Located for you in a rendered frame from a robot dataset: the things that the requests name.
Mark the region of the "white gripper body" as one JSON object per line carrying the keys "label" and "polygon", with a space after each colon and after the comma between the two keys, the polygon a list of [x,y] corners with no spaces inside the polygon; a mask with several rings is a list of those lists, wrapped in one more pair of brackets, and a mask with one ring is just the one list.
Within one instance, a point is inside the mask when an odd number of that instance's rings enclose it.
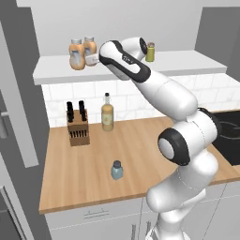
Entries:
{"label": "white gripper body", "polygon": [[99,56],[97,53],[87,55],[85,57],[85,64],[89,67],[95,66],[99,63]]}

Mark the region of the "small orange condiment jar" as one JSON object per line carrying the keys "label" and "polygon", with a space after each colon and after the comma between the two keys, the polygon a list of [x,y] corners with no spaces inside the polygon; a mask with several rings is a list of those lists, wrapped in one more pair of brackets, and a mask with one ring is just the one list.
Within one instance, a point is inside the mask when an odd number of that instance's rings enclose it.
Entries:
{"label": "small orange condiment jar", "polygon": [[84,46],[84,54],[86,56],[95,54],[97,52],[97,44],[94,41],[93,37],[85,37],[83,46]]}

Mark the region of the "large orange condiment jar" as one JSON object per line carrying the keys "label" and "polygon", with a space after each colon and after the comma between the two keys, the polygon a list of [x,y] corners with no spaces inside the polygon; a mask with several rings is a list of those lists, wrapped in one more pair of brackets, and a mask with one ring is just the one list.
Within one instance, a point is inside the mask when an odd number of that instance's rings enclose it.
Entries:
{"label": "large orange condiment jar", "polygon": [[69,63],[75,70],[83,70],[85,67],[84,46],[80,39],[72,39],[68,48]]}

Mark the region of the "green shaker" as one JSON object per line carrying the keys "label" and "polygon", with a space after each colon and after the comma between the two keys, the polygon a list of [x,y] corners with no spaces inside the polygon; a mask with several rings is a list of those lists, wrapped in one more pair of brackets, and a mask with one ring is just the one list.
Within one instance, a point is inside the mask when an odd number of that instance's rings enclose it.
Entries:
{"label": "green shaker", "polygon": [[149,42],[147,44],[147,54],[145,56],[146,62],[153,62],[155,60],[155,43]]}

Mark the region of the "orange condiment bottle black cap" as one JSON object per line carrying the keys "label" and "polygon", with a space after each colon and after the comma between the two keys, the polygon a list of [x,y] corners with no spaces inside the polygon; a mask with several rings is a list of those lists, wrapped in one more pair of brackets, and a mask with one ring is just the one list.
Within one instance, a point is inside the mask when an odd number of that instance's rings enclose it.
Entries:
{"label": "orange condiment bottle black cap", "polygon": [[104,131],[113,130],[113,105],[110,102],[110,94],[104,96],[104,104],[101,107],[101,124]]}

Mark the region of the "light grey cabinet door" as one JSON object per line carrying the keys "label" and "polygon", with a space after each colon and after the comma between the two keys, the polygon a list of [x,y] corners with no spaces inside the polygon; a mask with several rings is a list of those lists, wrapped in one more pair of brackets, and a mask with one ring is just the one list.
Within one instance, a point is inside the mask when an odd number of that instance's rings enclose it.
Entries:
{"label": "light grey cabinet door", "polygon": [[2,24],[0,23],[0,92],[6,105],[9,121],[13,128],[25,168],[38,165],[30,127],[27,122],[23,101],[8,52]]}

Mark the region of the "white cabinet shelf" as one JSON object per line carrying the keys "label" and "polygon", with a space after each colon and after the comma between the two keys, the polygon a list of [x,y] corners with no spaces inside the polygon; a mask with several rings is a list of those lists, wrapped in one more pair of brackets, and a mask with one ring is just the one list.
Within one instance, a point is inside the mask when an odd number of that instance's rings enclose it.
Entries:
{"label": "white cabinet shelf", "polygon": [[[225,73],[227,70],[226,66],[194,50],[156,52],[154,62],[142,62],[170,77]],[[41,56],[33,78],[35,85],[116,80],[116,77],[102,64],[85,67],[84,70],[72,69],[68,55]]]}

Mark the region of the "blue-grey shaker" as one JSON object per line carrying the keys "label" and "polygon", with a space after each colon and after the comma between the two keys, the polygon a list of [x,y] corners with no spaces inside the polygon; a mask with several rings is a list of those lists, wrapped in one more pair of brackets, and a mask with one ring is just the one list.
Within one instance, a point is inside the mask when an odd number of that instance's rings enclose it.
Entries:
{"label": "blue-grey shaker", "polygon": [[123,168],[120,160],[115,160],[113,162],[111,176],[114,180],[118,180],[123,177]]}

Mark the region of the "dark grey cabinet door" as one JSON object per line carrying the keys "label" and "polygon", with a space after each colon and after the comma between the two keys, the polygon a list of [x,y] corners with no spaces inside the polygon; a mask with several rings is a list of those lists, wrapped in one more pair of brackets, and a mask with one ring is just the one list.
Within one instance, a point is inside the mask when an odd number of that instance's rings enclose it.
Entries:
{"label": "dark grey cabinet door", "polygon": [[204,7],[195,50],[227,67],[240,82],[240,7]]}

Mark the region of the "wooden knife block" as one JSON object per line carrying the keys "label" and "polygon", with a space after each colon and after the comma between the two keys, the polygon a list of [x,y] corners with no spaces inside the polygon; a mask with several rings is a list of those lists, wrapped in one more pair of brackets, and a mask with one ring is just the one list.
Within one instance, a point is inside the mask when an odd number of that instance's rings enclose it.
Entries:
{"label": "wooden knife block", "polygon": [[88,145],[90,143],[87,117],[82,118],[79,110],[73,111],[73,120],[67,121],[68,138],[71,146]]}

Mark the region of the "dark grey tall unit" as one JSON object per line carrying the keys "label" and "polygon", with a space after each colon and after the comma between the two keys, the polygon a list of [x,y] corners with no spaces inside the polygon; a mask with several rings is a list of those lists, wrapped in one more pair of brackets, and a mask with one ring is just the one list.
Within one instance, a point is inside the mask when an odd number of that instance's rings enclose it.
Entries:
{"label": "dark grey tall unit", "polygon": [[[46,218],[38,211],[49,123],[42,89],[33,79],[39,52],[31,8],[18,7],[16,0],[0,0],[0,23],[38,159],[37,166],[24,167],[13,128],[5,117],[8,136],[0,138],[0,188],[6,190],[12,206],[7,220],[13,226],[9,230],[0,216],[0,240],[52,240]],[[0,92],[0,111],[5,110]]]}

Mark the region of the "white drawer front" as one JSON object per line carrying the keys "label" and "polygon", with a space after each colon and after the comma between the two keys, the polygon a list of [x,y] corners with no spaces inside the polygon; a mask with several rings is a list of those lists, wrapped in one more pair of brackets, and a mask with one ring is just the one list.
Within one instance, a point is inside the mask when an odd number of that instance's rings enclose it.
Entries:
{"label": "white drawer front", "polygon": [[[109,202],[99,205],[92,205],[82,208],[75,208],[55,213],[46,214],[48,226],[51,230],[60,229],[77,224],[105,220],[108,218],[118,218],[139,214],[141,212],[142,198],[124,200],[120,202]],[[83,215],[90,212],[100,212],[101,209],[109,211],[108,216],[84,219]]]}

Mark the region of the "black hob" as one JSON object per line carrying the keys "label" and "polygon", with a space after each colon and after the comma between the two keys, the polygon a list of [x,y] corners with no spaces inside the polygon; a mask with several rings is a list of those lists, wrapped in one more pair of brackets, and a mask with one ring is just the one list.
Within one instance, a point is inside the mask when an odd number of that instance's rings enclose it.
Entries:
{"label": "black hob", "polygon": [[215,112],[222,125],[220,136],[213,145],[232,166],[240,165],[240,110]]}

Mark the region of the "white cupboard door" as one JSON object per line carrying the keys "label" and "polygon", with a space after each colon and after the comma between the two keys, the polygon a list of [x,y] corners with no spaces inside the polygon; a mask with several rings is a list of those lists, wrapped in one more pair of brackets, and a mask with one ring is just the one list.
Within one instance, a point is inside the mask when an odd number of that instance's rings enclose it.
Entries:
{"label": "white cupboard door", "polygon": [[52,240],[131,240],[132,224],[136,224],[138,240],[140,215],[109,218],[50,230]]}

